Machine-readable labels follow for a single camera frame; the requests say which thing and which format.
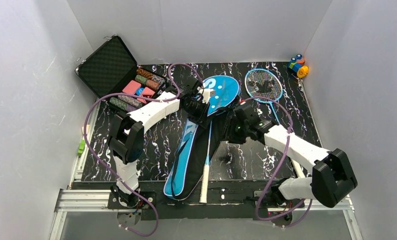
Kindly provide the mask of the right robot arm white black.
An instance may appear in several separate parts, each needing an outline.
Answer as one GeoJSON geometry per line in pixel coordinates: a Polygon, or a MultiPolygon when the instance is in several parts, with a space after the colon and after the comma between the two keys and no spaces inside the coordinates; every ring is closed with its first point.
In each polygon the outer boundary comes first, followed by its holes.
{"type": "Polygon", "coordinates": [[[268,181],[256,207],[266,195],[277,203],[294,199],[317,200],[328,208],[335,207],[351,193],[358,181],[347,154],[337,148],[328,150],[314,145],[274,120],[258,116],[251,105],[243,102],[228,115],[223,140],[243,144],[250,138],[274,148],[303,166],[310,177],[284,178],[268,181]]]}

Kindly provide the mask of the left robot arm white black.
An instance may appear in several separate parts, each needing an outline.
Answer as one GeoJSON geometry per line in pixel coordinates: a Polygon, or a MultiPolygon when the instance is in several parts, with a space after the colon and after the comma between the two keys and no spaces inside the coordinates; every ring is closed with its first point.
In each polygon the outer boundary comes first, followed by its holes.
{"type": "Polygon", "coordinates": [[[192,87],[184,85],[177,89],[167,88],[145,106],[127,113],[117,114],[109,132],[108,147],[116,163],[118,182],[115,192],[126,201],[139,197],[137,189],[137,161],[143,153],[145,133],[168,115],[184,109],[189,119],[185,124],[178,153],[184,156],[185,149],[193,145],[199,126],[208,123],[210,100],[215,96],[212,79],[192,87]]]}

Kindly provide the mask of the blue badminton racket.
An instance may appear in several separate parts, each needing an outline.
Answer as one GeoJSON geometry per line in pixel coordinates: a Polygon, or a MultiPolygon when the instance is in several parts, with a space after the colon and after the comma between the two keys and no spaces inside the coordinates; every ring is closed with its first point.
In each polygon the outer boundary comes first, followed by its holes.
{"type": "MultiPolygon", "coordinates": [[[[250,100],[255,112],[261,117],[289,125],[288,116],[275,103],[267,99],[278,100],[289,112],[293,121],[293,131],[300,137],[306,135],[312,127],[303,89],[297,79],[287,73],[272,73],[267,69],[254,69],[245,77],[245,90],[251,97],[263,96],[264,99],[250,100]]],[[[269,179],[282,158],[282,151],[261,145],[259,142],[247,142],[238,149],[241,157],[242,173],[245,180],[269,179]]]]}
{"type": "Polygon", "coordinates": [[[207,203],[207,194],[208,194],[208,184],[209,184],[209,171],[210,171],[210,146],[211,146],[211,138],[212,138],[212,123],[209,125],[209,132],[208,132],[208,141],[207,141],[207,153],[206,159],[203,166],[203,175],[202,175],[202,183],[201,183],[201,190],[200,190],[200,198],[199,202],[201,204],[207,203]]]}

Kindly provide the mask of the blue racket bag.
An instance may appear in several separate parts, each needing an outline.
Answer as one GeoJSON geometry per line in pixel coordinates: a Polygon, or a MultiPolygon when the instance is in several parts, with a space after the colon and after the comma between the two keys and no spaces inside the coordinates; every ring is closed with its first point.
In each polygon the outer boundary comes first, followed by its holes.
{"type": "Polygon", "coordinates": [[[207,127],[189,119],[185,123],[173,167],[163,188],[164,195],[173,200],[187,199],[205,175],[205,166],[222,141],[229,110],[239,101],[241,87],[231,76],[212,76],[205,79],[203,85],[215,91],[207,111],[210,121],[207,127]]]}

